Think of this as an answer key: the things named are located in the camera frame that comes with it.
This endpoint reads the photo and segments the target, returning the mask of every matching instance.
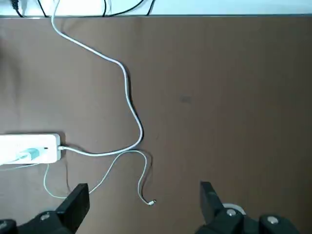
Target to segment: cable connector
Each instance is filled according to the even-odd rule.
[[[19,11],[19,0],[11,0],[12,8],[16,11],[19,17],[23,18],[24,16]]]
[[[11,3],[14,10],[19,9],[19,0],[11,0]]]
[[[150,201],[149,203],[147,203],[149,206],[153,206],[156,203],[156,200]]]

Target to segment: plug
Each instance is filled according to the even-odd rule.
[[[150,201],[149,203],[147,203],[149,206],[153,206],[156,203],[156,200]]]
[[[21,151],[16,154],[16,157],[18,160],[20,159],[28,159],[28,161],[32,161],[35,158],[39,157],[45,152],[45,148],[43,147],[37,147],[37,148],[29,148],[27,150]]]

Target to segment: white plug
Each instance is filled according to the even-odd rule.
[[[156,203],[156,200],[150,201],[149,203],[147,203],[149,206],[153,206]]]

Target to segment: power strip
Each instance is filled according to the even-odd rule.
[[[53,163],[60,160],[59,146],[58,134],[0,135],[0,164]]]

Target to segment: black cable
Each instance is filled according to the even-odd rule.
[[[148,12],[147,12],[147,16],[149,16],[150,15],[150,13],[152,12],[152,10],[153,10],[153,7],[154,7],[154,3],[155,3],[155,0],[152,0],[152,3],[151,3],[151,6],[150,6],[150,9],[148,10]]]
[[[125,10],[125,11],[122,11],[122,12],[118,12],[118,13],[114,13],[114,14],[111,14],[111,15],[107,15],[107,17],[118,16],[118,15],[122,15],[124,13],[127,13],[129,11],[132,11],[133,9],[137,8],[138,6],[140,6],[143,2],[144,2],[144,0],[140,0],[139,3],[137,3],[135,6],[129,8],[128,10]]]
[[[40,0],[37,0],[37,2],[38,2],[39,6],[40,6],[40,8],[41,8],[41,11],[42,11],[44,17],[48,18],[48,16],[47,16],[47,15],[45,14],[45,12],[44,12],[44,9],[43,9],[43,7],[42,7],[42,5],[41,5]]]
[[[106,3],[106,0],[104,0],[104,12],[103,12],[102,17],[105,16],[105,14],[106,14],[106,9],[107,9],[107,3]]]
[[[19,17],[24,18],[24,16],[19,11],[19,0],[11,0],[13,9],[16,11]]]

